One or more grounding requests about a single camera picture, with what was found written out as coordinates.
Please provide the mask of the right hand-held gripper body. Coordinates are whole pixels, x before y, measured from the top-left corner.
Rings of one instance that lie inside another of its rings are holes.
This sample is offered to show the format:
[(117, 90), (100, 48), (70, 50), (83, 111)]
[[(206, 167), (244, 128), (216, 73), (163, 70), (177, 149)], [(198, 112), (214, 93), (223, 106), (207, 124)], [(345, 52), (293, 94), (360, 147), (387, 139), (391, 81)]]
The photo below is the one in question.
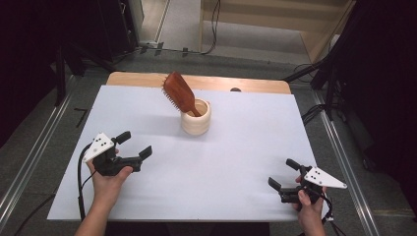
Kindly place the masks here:
[(346, 189), (347, 185), (319, 167), (290, 164), (300, 172), (300, 185), (295, 188), (280, 188), (279, 195), (283, 203), (299, 204), (298, 192), (304, 190), (314, 204), (322, 195), (323, 187)]

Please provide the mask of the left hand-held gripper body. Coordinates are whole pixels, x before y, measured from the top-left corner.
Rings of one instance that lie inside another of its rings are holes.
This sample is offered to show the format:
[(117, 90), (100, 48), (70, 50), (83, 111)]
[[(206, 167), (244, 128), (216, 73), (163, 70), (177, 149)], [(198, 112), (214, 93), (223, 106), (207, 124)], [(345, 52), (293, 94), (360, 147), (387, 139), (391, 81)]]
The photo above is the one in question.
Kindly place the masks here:
[(115, 176), (123, 167), (131, 166), (134, 172), (141, 170), (142, 161), (138, 156), (120, 157), (116, 155), (116, 146), (104, 133), (98, 133), (92, 140), (82, 161), (92, 161), (95, 170), (102, 176)]

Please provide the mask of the cream ringed holder cup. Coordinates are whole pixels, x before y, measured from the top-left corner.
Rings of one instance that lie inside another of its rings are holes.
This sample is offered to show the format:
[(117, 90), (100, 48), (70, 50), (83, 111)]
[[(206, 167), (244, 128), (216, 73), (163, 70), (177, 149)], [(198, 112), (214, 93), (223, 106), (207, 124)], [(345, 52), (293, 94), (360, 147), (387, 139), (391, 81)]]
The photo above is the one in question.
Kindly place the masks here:
[(199, 136), (209, 129), (211, 106), (207, 101), (199, 98), (195, 99), (195, 105), (200, 116), (195, 117), (193, 112), (181, 113), (181, 127), (187, 134)]

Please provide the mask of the wooden hairbrush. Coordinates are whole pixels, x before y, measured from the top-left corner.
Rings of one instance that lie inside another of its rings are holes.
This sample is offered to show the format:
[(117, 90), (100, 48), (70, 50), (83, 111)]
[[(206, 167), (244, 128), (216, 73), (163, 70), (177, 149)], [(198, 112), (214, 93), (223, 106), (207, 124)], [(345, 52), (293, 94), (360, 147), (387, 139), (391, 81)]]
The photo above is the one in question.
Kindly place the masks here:
[(196, 108), (194, 93), (178, 72), (172, 72), (166, 77), (162, 89), (171, 103), (181, 112), (192, 112), (195, 117), (202, 116)]

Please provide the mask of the person's left hand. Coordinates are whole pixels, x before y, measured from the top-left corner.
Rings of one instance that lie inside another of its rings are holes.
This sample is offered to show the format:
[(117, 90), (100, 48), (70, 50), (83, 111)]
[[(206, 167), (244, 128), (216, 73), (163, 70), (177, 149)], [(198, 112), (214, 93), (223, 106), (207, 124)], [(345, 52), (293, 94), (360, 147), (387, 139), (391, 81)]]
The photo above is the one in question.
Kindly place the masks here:
[(113, 208), (116, 204), (122, 186), (127, 178), (133, 173), (131, 166), (123, 167), (115, 176), (102, 176), (95, 173), (92, 161), (87, 162), (93, 182), (92, 206)]

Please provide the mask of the person's right hand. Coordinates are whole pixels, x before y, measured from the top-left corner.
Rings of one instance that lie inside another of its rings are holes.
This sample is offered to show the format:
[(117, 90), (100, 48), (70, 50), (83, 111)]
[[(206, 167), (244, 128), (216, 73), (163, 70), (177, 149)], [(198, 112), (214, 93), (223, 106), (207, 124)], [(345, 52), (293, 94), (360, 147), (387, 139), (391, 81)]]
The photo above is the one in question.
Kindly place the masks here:
[(319, 199), (313, 204), (304, 190), (300, 190), (297, 195), (299, 204), (292, 204), (292, 207), (298, 211), (298, 222), (301, 228), (305, 232), (323, 230), (322, 210), (324, 201)]

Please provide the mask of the wooden table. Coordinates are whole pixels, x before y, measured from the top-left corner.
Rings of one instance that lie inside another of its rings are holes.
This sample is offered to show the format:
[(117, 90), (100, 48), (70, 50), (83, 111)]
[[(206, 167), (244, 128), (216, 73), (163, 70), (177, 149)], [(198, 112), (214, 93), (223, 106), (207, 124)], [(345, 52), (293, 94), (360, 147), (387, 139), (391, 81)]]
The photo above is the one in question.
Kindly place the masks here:
[[(167, 74), (114, 72), (107, 79), (108, 86), (161, 88)], [(290, 94), (289, 84), (284, 81), (225, 78), (211, 76), (183, 75), (191, 89), (227, 90), (240, 89), (243, 92), (264, 92)]]

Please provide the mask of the white table mat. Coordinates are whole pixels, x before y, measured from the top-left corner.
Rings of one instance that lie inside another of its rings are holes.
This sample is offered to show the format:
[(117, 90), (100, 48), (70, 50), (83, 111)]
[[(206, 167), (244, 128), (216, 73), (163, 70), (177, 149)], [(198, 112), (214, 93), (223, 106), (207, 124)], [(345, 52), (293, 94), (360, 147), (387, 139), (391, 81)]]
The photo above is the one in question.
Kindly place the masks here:
[(292, 188), (292, 158), (314, 165), (296, 100), (291, 94), (199, 90), (209, 102), (208, 130), (191, 136), (180, 114), (158, 88), (103, 86), (63, 176), (48, 214), (77, 220), (78, 199), (91, 203), (91, 185), (80, 189), (89, 170), (79, 167), (83, 148), (98, 133), (130, 131), (119, 147), (134, 156), (148, 146), (152, 155), (123, 185), (113, 220), (134, 221), (292, 221), (296, 212), (268, 185), (271, 177)]

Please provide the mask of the black metal stand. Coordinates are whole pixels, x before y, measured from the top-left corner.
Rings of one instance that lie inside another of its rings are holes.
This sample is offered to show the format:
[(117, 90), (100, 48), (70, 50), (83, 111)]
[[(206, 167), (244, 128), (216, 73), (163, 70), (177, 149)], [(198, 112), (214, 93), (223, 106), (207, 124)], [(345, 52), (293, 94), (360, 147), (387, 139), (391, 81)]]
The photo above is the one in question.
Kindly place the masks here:
[(83, 76), (86, 70), (86, 66), (82, 61), (83, 57), (90, 59), (90, 61), (94, 62), (109, 73), (116, 71), (114, 66), (94, 55), (92, 52), (82, 48), (79, 44), (71, 41), (61, 43), (57, 47), (55, 53), (57, 78), (56, 106), (61, 105), (67, 95), (65, 64), (68, 65), (74, 75)]
[(332, 121), (333, 95), (336, 88), (336, 74), (337, 69), (334, 66), (336, 61), (336, 52), (332, 49), (323, 59), (310, 64), (306, 68), (294, 72), (292, 75), (283, 79), (284, 82), (291, 83), (299, 78), (302, 78), (312, 72), (316, 72), (313, 79), (310, 81), (310, 87), (313, 90), (321, 89), (327, 85), (327, 92), (325, 102), (315, 107), (316, 110), (324, 111), (330, 121)]

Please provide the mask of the light wooden cabinet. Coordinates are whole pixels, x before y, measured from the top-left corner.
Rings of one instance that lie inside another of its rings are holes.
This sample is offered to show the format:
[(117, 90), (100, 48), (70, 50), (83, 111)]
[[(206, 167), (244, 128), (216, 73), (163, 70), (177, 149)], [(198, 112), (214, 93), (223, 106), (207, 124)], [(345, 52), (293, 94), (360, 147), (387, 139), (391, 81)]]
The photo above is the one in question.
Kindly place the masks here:
[(354, 0), (201, 0), (199, 47), (251, 59), (316, 63), (344, 27)]

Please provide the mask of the metal floor rail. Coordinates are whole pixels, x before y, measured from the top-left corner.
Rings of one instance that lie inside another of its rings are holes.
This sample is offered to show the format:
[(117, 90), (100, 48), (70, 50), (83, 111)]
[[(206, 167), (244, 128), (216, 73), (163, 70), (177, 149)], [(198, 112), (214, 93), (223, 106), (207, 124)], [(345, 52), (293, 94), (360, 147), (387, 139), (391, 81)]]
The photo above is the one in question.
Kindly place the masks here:
[(48, 95), (0, 148), (0, 233), (71, 98), (68, 93), (58, 106), (52, 106), (52, 96)]
[(335, 119), (320, 110), (309, 124), (309, 133), (318, 166), (347, 184), (345, 190), (329, 189), (334, 223), (347, 236), (382, 236)]

